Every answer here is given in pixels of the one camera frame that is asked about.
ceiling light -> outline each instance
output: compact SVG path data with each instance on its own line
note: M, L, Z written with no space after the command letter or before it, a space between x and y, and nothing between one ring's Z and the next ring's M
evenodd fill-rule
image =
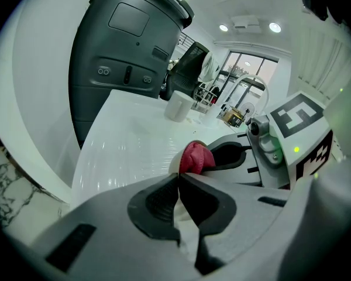
M222 31L228 31L228 28L225 25L220 25L220 29Z
M269 28L273 32L276 32L276 33L281 32L281 26L276 23L269 24Z

chair backrest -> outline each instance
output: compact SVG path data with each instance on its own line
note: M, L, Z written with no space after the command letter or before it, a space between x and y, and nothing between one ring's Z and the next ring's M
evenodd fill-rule
M198 86L202 64L209 50L198 42L194 42L171 69L166 81L166 90L160 97L169 100L173 91L181 91L190 97Z

ceiling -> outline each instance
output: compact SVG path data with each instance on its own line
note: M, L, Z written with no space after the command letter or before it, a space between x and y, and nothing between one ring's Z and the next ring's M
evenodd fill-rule
M217 42L251 42L291 50L285 0L188 0L187 2L195 12L194 22ZM257 19L260 26L259 33L257 28L252 32L235 29L234 18L237 16L251 16L254 21ZM281 26L281 33L274 33L269 29L271 22ZM222 32L219 25L226 25L229 30Z

white table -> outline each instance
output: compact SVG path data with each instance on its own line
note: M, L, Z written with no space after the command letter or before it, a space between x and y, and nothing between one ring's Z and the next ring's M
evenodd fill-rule
M174 122L164 116L167 101L112 90L84 142L72 185L71 208L106 190L167 174L173 156L198 139L207 145L238 128L216 119L214 128L200 112Z

